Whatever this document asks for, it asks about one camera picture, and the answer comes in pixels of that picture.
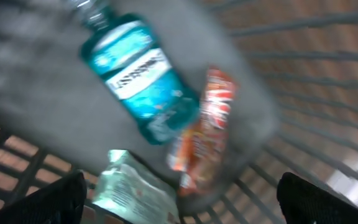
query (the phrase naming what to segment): orange wrapper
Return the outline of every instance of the orange wrapper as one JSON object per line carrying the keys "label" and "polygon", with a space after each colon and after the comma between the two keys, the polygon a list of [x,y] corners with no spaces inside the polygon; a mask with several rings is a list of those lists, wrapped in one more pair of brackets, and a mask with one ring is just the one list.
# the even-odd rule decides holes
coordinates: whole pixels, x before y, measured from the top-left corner
{"label": "orange wrapper", "polygon": [[193,153],[193,133],[195,125],[184,130],[175,140],[168,154],[168,166],[175,171],[186,171],[190,156]]}
{"label": "orange wrapper", "polygon": [[193,133],[193,153],[183,174],[179,195],[209,191],[220,171],[227,140],[227,116],[236,85],[232,78],[215,67],[207,73],[207,85],[201,98],[201,118]]}

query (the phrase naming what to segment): metal wire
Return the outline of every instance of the metal wire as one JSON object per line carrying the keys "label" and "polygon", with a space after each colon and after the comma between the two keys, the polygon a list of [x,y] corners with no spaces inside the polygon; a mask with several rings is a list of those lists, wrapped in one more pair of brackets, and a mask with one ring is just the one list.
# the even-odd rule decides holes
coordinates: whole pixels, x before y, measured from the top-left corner
{"label": "metal wire", "polygon": [[264,150],[267,151],[270,155],[276,158],[278,161],[282,162],[286,166],[288,166],[291,170],[294,170],[296,173],[300,174],[303,177],[306,177],[312,184],[320,187],[321,189],[335,195],[337,198],[342,199],[343,201],[347,202],[350,205],[355,206],[349,199],[347,199],[342,194],[335,192],[330,186],[328,186],[323,181],[319,180],[318,177],[313,175],[311,172],[307,171],[306,169],[300,167],[299,165],[295,164],[291,159],[287,156],[284,156],[280,152],[272,149],[270,146],[265,146]]}
{"label": "metal wire", "polygon": [[259,75],[266,79],[279,79],[301,83],[312,83],[322,86],[337,86],[345,89],[358,89],[357,80],[341,81],[331,77],[312,77],[309,75],[294,75],[289,73],[261,73]]}
{"label": "metal wire", "polygon": [[206,208],[206,212],[208,212],[208,214],[211,217],[211,221],[215,224],[223,224],[222,221],[219,219],[218,214],[216,214],[216,212],[209,206],[208,208]]}
{"label": "metal wire", "polygon": [[328,114],[324,114],[324,113],[316,113],[313,111],[308,111],[308,110],[304,110],[302,108],[298,108],[296,106],[292,106],[292,105],[287,105],[284,103],[279,103],[280,107],[285,109],[285,110],[293,110],[293,111],[297,111],[309,116],[313,116],[316,118],[321,118],[321,119],[325,119],[327,121],[331,121],[343,126],[349,126],[349,127],[353,127],[353,128],[357,128],[358,129],[358,124],[357,123],[353,123],[351,121],[345,120],[345,119],[341,119],[341,118],[337,118]]}
{"label": "metal wire", "polygon": [[290,97],[294,97],[294,98],[297,98],[299,100],[303,100],[303,101],[306,101],[306,102],[321,103],[321,104],[328,105],[328,106],[348,109],[348,110],[351,110],[353,112],[358,113],[358,107],[357,106],[348,105],[348,104],[341,103],[341,102],[338,102],[338,101],[330,101],[330,100],[321,99],[321,98],[318,98],[318,97],[315,97],[315,96],[305,96],[305,95],[292,93],[292,92],[287,92],[287,91],[282,91],[282,90],[273,89],[273,88],[270,89],[270,91],[272,91],[277,96],[290,96]]}
{"label": "metal wire", "polygon": [[235,208],[235,206],[229,201],[229,199],[227,199],[226,196],[222,196],[221,200],[239,223],[249,224],[249,222],[242,216],[242,214]]}
{"label": "metal wire", "polygon": [[332,24],[358,24],[358,11],[335,13],[324,17],[297,19],[295,21],[280,23],[280,24],[269,24],[266,26],[257,26],[257,27],[246,28],[246,29],[236,29],[230,31],[230,34],[233,37],[240,37],[245,35],[266,34],[266,33],[277,32],[281,30],[300,29],[304,27],[320,28]]}
{"label": "metal wire", "polygon": [[259,210],[264,213],[273,223],[282,223],[284,224],[284,221],[279,219],[276,215],[273,214],[273,212],[254,194],[248,186],[243,183],[243,181],[236,179],[234,181],[237,186],[255,203],[256,206],[259,207]]}
{"label": "metal wire", "polygon": [[330,134],[326,131],[323,131],[323,130],[320,130],[318,128],[314,128],[314,127],[311,127],[311,126],[306,126],[304,124],[301,124],[297,121],[294,121],[293,119],[290,119],[290,118],[287,118],[285,116],[282,117],[282,121],[284,123],[288,123],[290,125],[294,125],[296,126],[297,128],[300,128],[300,129],[304,129],[305,131],[309,131],[313,134],[317,134],[317,135],[320,135],[324,138],[326,138],[327,140],[330,140],[332,142],[335,142],[335,143],[338,143],[340,145],[343,145],[343,146],[346,146],[346,147],[349,147],[351,149],[354,149],[355,151],[358,152],[358,144],[356,143],[353,143],[351,141],[348,141],[347,139],[344,139],[344,138],[341,138],[339,136],[335,136],[333,134]]}
{"label": "metal wire", "polygon": [[247,52],[247,58],[257,59],[310,59],[358,62],[358,53],[354,52]]}
{"label": "metal wire", "polygon": [[255,1],[255,0],[227,0],[227,1],[213,4],[212,6],[209,6],[208,8],[211,11],[222,11],[222,10],[237,6],[238,4],[252,2],[252,1]]}
{"label": "metal wire", "polygon": [[179,217],[179,221],[181,224],[187,224],[187,222],[185,221],[185,219],[183,217]]}
{"label": "metal wire", "polygon": [[10,205],[14,203],[16,200],[19,200],[25,197],[29,189],[29,183],[31,180],[35,178],[38,170],[42,167],[46,156],[48,155],[47,152],[44,150],[38,150],[37,153],[32,158],[30,164],[27,166],[25,171],[21,173],[18,183],[16,184],[15,188],[12,190],[12,194],[9,197],[9,200],[6,202],[6,205]]}
{"label": "metal wire", "polygon": [[198,218],[198,215],[195,214],[193,215],[194,221],[196,222],[196,224],[203,224],[203,222],[200,220],[200,218]]}
{"label": "metal wire", "polygon": [[[257,181],[258,178],[259,178],[259,177],[256,176],[256,175],[253,176],[253,177],[248,181],[248,184],[253,184],[254,182]],[[236,204],[238,201],[240,201],[242,194],[243,194],[243,193],[242,193],[241,191],[238,191],[238,192],[231,198],[230,203]],[[248,209],[251,208],[251,206],[252,206],[252,204],[251,204],[251,203],[248,203],[248,204],[246,205],[246,207],[245,207],[243,210],[241,210],[239,213],[244,213],[244,212],[246,212]],[[221,216],[223,216],[224,214],[226,214],[226,212],[229,212],[228,207],[222,208],[222,210],[219,211],[218,216],[221,217]],[[208,220],[208,221],[206,221],[206,222],[204,222],[203,224],[210,224],[210,223],[213,223],[213,220],[212,220],[212,219],[211,219],[211,220]]]}
{"label": "metal wire", "polygon": [[19,179],[22,175],[22,173],[20,173],[19,171],[15,170],[15,169],[11,169],[11,168],[6,167],[1,164],[0,164],[0,172],[4,173],[6,175],[9,175],[13,178],[17,178],[17,179]]}
{"label": "metal wire", "polygon": [[266,173],[261,167],[256,164],[249,164],[249,167],[252,168],[257,174],[259,174],[263,179],[266,180],[271,186],[277,188],[278,182],[268,173]]}
{"label": "metal wire", "polygon": [[299,150],[301,150],[315,158],[318,158],[319,160],[323,161],[324,163],[338,169],[346,176],[352,177],[352,178],[358,180],[358,171],[351,169],[349,166],[345,165],[343,162],[333,159],[333,158],[325,155],[321,151],[304,144],[303,142],[294,138],[290,134],[279,132],[278,135],[280,136],[280,138],[282,138],[285,142],[289,143],[290,145],[295,146]]}

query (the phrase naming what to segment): plastic packet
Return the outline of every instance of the plastic packet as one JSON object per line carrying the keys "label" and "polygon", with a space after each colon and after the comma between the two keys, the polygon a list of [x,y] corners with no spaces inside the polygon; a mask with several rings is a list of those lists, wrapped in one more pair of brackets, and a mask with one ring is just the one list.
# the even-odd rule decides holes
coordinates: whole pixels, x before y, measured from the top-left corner
{"label": "plastic packet", "polygon": [[175,171],[186,171],[190,162],[190,156],[193,153],[193,133],[195,125],[185,129],[177,137],[167,156],[168,166]]}
{"label": "plastic packet", "polygon": [[227,141],[227,116],[236,85],[232,78],[210,67],[201,98],[201,117],[193,132],[193,153],[181,178],[179,195],[202,194],[210,190],[219,174]]}
{"label": "plastic packet", "polygon": [[127,150],[109,151],[93,203],[133,224],[179,223],[176,193]]}

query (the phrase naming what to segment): bottle cap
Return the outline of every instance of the bottle cap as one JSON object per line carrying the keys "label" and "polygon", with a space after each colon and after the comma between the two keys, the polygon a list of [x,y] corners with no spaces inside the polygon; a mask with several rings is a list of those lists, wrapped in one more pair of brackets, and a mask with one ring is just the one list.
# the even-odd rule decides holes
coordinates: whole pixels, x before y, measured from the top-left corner
{"label": "bottle cap", "polygon": [[100,30],[109,26],[114,13],[105,0],[68,0],[72,9],[77,11],[84,26]]}

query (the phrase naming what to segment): mouthwash bottle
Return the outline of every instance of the mouthwash bottle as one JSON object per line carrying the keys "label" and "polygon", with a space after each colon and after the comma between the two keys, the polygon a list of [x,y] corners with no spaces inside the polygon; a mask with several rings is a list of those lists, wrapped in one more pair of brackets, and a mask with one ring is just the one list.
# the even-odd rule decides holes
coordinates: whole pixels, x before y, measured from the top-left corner
{"label": "mouthwash bottle", "polygon": [[163,144],[196,120],[198,97],[179,79],[143,18],[117,17],[103,0],[71,2],[93,31],[81,58],[130,112],[149,143]]}

